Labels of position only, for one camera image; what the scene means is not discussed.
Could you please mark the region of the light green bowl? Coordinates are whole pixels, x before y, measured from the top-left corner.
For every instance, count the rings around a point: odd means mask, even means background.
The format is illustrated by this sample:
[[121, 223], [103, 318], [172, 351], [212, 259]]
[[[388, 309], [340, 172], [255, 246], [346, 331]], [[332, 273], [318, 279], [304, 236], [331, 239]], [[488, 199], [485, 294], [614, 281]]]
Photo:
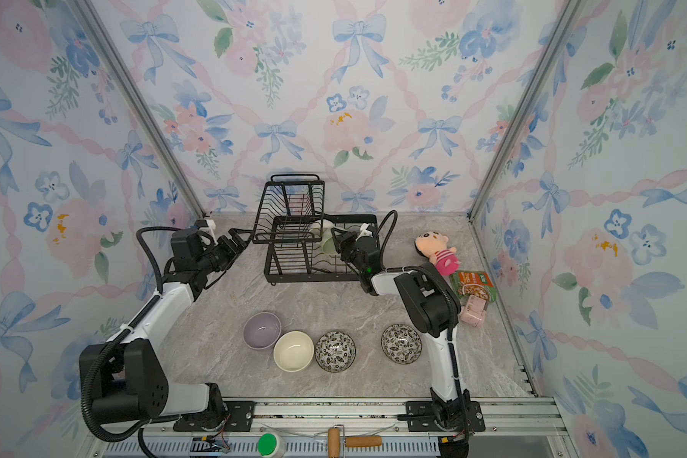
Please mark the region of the light green bowl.
[[322, 234], [321, 251], [329, 257], [335, 257], [338, 255], [334, 237], [332, 233], [328, 230], [324, 231], [324, 233]]

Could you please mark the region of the cream speckled bowl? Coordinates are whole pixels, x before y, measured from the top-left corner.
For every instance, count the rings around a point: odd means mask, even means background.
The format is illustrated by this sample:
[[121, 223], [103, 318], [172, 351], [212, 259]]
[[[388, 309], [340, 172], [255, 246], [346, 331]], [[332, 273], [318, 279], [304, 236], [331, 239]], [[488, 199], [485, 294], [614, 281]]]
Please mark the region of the cream speckled bowl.
[[331, 230], [335, 227], [335, 223], [330, 219], [323, 219], [316, 221], [310, 228], [310, 234], [315, 238], [326, 238], [331, 236]]

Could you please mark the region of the black wire dish rack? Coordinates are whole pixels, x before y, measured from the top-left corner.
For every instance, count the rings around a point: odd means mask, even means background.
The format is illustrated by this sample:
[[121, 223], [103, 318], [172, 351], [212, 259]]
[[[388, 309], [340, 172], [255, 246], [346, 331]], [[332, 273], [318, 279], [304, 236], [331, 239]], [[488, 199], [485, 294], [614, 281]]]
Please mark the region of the black wire dish rack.
[[314, 174], [277, 174], [265, 183], [251, 242], [266, 247], [263, 269], [271, 284], [292, 282], [358, 282], [357, 274], [321, 251], [322, 238], [310, 234], [316, 221], [330, 219], [334, 228], [359, 230], [363, 223], [376, 228], [373, 214], [328, 214], [324, 205], [326, 184]]

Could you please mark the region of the lavender bowl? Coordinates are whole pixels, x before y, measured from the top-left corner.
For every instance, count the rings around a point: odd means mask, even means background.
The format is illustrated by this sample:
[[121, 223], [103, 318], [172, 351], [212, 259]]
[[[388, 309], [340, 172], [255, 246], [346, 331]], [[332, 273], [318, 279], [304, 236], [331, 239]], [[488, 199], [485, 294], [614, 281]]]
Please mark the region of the lavender bowl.
[[272, 313], [263, 311], [250, 317], [242, 330], [244, 343], [253, 350], [274, 347], [282, 336], [282, 322]]

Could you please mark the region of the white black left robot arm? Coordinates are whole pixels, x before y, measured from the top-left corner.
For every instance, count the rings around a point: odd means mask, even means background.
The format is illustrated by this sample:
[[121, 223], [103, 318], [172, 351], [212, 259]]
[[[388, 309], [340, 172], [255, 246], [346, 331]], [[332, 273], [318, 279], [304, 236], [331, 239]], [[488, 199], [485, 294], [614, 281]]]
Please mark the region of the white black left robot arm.
[[135, 236], [150, 261], [155, 292], [117, 334], [89, 345], [78, 358], [82, 418], [92, 435], [108, 443], [121, 442], [152, 422], [181, 420], [213, 431], [228, 417], [217, 384], [171, 381], [156, 352], [181, 314], [212, 286], [209, 276], [230, 270], [251, 232], [232, 228], [214, 238], [203, 229], [167, 227], [172, 256], [161, 266], [144, 240], [153, 230], [141, 228]]

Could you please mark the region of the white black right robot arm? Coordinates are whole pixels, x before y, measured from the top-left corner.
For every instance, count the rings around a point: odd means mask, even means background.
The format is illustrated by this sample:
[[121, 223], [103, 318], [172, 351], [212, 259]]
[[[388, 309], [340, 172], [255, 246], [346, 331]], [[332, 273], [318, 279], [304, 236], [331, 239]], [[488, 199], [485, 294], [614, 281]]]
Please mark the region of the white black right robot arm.
[[421, 265], [386, 269], [384, 246], [378, 235], [363, 225], [360, 230], [334, 228], [334, 246], [341, 260], [357, 274], [364, 292], [373, 296], [397, 295], [421, 336], [431, 362], [431, 400], [435, 422], [445, 431], [466, 431], [471, 398], [461, 384], [456, 334], [461, 303], [448, 285], [448, 274], [460, 261], [450, 239], [425, 232], [414, 242], [427, 261]]

